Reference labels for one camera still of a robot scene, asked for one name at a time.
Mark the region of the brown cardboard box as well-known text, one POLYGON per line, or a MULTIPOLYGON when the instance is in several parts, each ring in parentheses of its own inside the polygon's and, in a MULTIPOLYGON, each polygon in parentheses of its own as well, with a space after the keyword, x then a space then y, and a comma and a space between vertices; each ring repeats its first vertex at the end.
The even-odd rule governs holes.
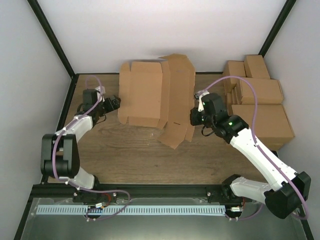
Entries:
POLYGON ((195 80, 195 67, 184 54, 124 62, 119 71, 119 122, 163 130, 158 141, 172 149, 191 142, 195 80))

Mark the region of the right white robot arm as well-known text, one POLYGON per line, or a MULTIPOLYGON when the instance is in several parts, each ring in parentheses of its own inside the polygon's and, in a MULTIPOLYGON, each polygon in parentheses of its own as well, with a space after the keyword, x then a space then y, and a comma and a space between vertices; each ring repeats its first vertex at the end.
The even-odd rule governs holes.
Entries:
POLYGON ((232 202, 243 197, 260 202, 279 219, 285 219, 307 201, 311 177, 306 172, 298 173, 282 162, 240 116, 228 114, 218 94, 199 91, 194 98, 198 106, 190 111, 191 125, 211 129, 242 153, 266 179, 258 182, 238 174, 228 177, 222 183, 225 200, 232 202))

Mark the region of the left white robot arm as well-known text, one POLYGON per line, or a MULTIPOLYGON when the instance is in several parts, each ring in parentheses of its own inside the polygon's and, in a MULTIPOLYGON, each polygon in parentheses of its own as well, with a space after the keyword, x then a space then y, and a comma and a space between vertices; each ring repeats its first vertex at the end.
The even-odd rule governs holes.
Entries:
POLYGON ((72 121, 55 133, 45 134, 41 142, 41 173, 83 190, 91 202, 101 198, 102 189, 98 178, 81 167, 78 142, 101 123, 101 117, 120 108, 119 97, 104 97, 104 93, 104 87, 85 89, 72 121))

